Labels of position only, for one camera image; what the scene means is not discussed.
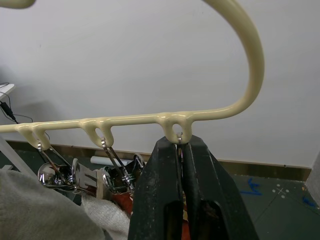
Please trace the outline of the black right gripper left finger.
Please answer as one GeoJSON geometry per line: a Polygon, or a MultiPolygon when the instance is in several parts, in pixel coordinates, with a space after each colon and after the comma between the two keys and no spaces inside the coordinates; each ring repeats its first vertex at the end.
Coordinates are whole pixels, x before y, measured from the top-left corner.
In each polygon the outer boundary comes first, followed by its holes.
{"type": "Polygon", "coordinates": [[[182,238],[181,169],[175,144],[166,138],[158,140],[135,186],[128,239],[182,238]]]}

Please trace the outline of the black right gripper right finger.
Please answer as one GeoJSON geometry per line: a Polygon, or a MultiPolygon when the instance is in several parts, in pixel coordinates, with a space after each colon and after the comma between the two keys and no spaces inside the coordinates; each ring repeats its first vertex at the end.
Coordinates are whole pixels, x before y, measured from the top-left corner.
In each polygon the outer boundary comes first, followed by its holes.
{"type": "Polygon", "coordinates": [[[236,183],[200,137],[182,146],[182,158],[190,238],[259,239],[236,183]]]}

